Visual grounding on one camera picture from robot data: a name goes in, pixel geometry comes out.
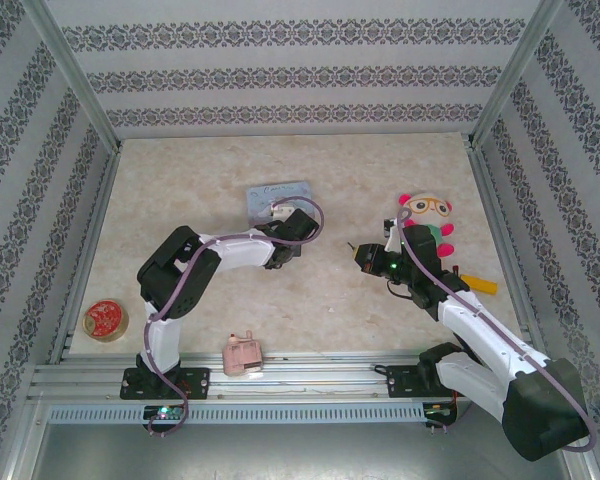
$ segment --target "yellow object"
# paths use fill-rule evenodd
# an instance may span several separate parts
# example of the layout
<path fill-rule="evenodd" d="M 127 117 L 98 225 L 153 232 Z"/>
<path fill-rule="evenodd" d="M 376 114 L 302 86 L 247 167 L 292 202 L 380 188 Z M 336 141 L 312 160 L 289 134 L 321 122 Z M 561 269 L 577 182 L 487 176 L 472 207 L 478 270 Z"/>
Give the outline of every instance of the yellow object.
<path fill-rule="evenodd" d="M 498 284 L 490 282 L 489 280 L 483 280 L 482 278 L 472 277 L 470 275 L 460 275 L 460 278 L 471 287 L 472 290 L 478 292 L 488 293 L 489 295 L 495 295 L 498 293 Z"/>

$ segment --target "metal bracket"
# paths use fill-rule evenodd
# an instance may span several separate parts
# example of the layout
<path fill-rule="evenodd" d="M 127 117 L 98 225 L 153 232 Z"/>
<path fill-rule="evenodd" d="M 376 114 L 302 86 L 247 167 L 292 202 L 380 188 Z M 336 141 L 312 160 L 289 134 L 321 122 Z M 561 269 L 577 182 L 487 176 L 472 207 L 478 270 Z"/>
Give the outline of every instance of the metal bracket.
<path fill-rule="evenodd" d="M 208 368 L 180 368 L 175 376 L 175 384 L 182 389 L 189 400 L 206 400 L 209 392 Z M 140 368 L 127 368 L 124 371 L 120 398 L 122 400 L 178 400 L 180 397 L 162 382 L 156 384 Z"/>
<path fill-rule="evenodd" d="M 427 388 L 417 365 L 376 365 L 373 370 L 387 377 L 389 398 L 453 398 L 453 391 L 446 387 L 431 385 Z"/>

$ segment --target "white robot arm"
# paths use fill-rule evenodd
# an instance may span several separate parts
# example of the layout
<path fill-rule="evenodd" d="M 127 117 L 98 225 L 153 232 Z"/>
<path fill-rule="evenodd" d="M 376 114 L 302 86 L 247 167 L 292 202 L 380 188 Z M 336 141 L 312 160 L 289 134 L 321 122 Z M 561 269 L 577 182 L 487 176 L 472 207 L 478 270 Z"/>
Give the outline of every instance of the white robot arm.
<path fill-rule="evenodd" d="M 565 359 L 554 361 L 538 352 L 486 311 L 459 276 L 442 269 L 427 226 L 399 231 L 397 224 L 397 220 L 385 221 L 385 230 L 390 230 L 386 246 L 358 246 L 356 263 L 365 273 L 407 285 L 413 302 L 466 346 L 463 351 L 445 344 L 420 355 L 423 383 L 460 392 L 485 409 L 528 460 L 588 434 L 590 445 L 594 444 L 594 428 L 589 428 L 590 419 L 584 420 L 586 407 L 576 368 Z"/>
<path fill-rule="evenodd" d="M 215 273 L 232 270 L 238 267 L 262 267 L 267 265 L 271 260 L 271 257 L 276 251 L 276 246 L 271 241 L 262 240 L 260 238 L 262 235 L 260 230 L 252 228 L 242 235 L 244 235 L 244 238 L 218 242 L 216 245 L 208 248 L 208 250 L 215 252 L 220 259 L 220 263 L 215 269 Z M 199 235 L 198 246 L 214 239 L 215 237 L 211 235 Z M 180 270 L 180 268 L 178 269 L 180 270 L 180 273 L 182 273 L 184 267 L 186 267 L 186 264 L 181 265 L 182 270 Z M 158 309 L 156 308 L 155 302 L 152 300 L 146 301 L 145 311 L 147 319 L 152 315 L 157 314 Z M 168 372 L 180 362 L 178 345 L 180 343 L 181 329 L 182 316 L 178 316 L 178 318 L 167 318 L 151 325 L 151 330 L 149 331 L 149 347 L 153 353 L 154 362 L 162 373 Z M 147 351 L 142 349 L 140 355 L 149 370 L 153 371 L 147 358 Z"/>

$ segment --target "pink plush toy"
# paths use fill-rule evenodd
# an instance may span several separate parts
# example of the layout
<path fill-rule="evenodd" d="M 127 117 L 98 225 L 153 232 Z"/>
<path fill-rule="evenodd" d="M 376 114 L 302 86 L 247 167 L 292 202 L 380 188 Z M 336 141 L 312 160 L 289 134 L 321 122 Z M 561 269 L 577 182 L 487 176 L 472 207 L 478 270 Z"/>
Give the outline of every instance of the pink plush toy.
<path fill-rule="evenodd" d="M 405 227 L 410 225 L 426 225 L 431 230 L 438 247 L 438 256 L 448 257 L 454 252 L 453 245 L 444 241 L 443 237 L 453 233 L 453 223 L 449 222 L 451 203 L 442 200 L 439 196 L 427 192 L 418 195 L 401 195 L 400 205 L 411 209 L 413 215 L 405 222 Z"/>

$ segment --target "beige tile surface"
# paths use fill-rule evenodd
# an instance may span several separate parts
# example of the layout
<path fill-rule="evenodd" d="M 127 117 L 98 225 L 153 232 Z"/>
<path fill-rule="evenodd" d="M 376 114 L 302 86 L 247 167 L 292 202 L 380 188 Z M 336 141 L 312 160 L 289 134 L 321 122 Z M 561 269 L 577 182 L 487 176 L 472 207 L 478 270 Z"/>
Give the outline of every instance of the beige tile surface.
<path fill-rule="evenodd" d="M 382 279 L 361 273 L 347 246 L 384 243 L 383 219 L 395 216 L 399 194 L 421 190 L 454 206 L 456 253 L 445 266 L 496 281 L 498 295 L 480 298 L 519 332 L 459 134 L 127 140 L 82 312 L 99 299 L 118 299 L 129 329 L 102 344 L 79 324 L 71 353 L 138 352 L 145 318 L 135 276 L 162 241 L 180 225 L 244 231 L 248 187 L 300 180 L 324 208 L 322 236 L 281 270 L 216 275 L 185 317 L 182 352 L 220 352 L 230 333 L 247 329 L 268 352 L 426 349 L 452 340 L 411 302 L 389 295 Z"/>

